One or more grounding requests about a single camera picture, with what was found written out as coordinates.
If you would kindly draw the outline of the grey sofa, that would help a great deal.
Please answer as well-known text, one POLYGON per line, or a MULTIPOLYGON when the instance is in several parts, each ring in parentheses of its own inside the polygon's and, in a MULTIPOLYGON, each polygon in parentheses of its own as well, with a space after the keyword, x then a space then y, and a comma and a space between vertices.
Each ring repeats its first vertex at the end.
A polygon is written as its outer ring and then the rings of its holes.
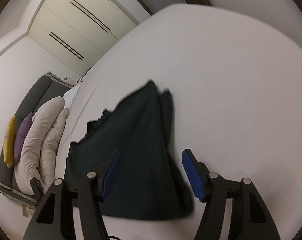
POLYGON ((24 140, 37 110, 52 98, 63 96, 71 88, 70 84, 48 72, 36 81, 20 103, 14 120, 8 124, 8 128, 15 128, 15 138, 10 140, 13 143, 12 152, 2 150, 0 155, 0 193, 7 198, 36 208, 37 199, 18 188, 14 168, 20 161, 24 140))

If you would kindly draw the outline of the beige folded duvet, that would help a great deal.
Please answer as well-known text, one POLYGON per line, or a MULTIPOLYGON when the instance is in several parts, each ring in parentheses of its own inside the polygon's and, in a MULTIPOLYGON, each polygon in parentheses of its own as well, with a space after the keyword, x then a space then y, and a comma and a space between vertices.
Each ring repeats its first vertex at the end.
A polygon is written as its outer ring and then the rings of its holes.
POLYGON ((15 181, 22 193, 33 194, 30 184, 33 178, 40 181, 44 191, 53 183, 57 151, 69 111, 61 96, 52 98, 37 110, 24 140, 20 161, 14 168, 15 181))

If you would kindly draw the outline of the yellow cushion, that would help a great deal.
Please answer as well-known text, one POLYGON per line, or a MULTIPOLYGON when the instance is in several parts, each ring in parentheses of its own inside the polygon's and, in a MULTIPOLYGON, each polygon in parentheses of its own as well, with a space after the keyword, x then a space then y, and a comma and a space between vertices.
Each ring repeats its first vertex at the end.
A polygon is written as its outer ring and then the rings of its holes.
POLYGON ((16 116, 14 115, 7 125, 3 141, 3 160, 8 168, 11 168, 14 164, 15 120, 16 116))

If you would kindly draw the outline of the white bed mattress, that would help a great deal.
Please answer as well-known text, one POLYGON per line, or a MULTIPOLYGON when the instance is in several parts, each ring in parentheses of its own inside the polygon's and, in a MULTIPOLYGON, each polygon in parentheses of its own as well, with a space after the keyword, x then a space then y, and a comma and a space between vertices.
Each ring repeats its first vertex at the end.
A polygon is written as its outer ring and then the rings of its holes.
POLYGON ((174 102, 171 153, 186 148, 226 179, 252 180, 282 239, 302 226, 302 49, 248 16, 175 4, 117 42, 84 76, 57 155, 103 110, 153 80, 174 102))

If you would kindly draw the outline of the dark green knit garment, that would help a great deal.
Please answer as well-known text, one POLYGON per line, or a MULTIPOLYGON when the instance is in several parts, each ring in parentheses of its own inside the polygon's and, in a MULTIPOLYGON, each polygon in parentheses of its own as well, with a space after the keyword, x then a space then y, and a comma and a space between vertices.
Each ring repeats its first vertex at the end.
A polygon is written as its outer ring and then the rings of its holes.
POLYGON ((186 217, 193 200, 169 153, 173 99, 153 81, 87 124, 79 142, 70 144, 65 178, 78 179, 96 169, 114 149, 121 165, 110 196, 100 205, 105 216, 168 220, 186 217))

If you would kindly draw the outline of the purple cushion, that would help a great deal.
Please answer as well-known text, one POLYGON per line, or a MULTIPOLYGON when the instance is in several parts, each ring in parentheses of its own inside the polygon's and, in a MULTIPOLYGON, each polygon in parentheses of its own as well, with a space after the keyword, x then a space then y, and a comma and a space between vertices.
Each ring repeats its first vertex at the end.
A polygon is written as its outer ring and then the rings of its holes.
POLYGON ((26 118, 22 121, 21 125, 19 126, 19 129, 17 131, 15 141, 14 141, 14 148, 13 148, 13 154, 14 154, 14 164, 18 164, 21 158, 22 153, 22 147, 24 144, 24 141, 26 139, 26 136, 32 126, 32 113, 29 113, 26 118))

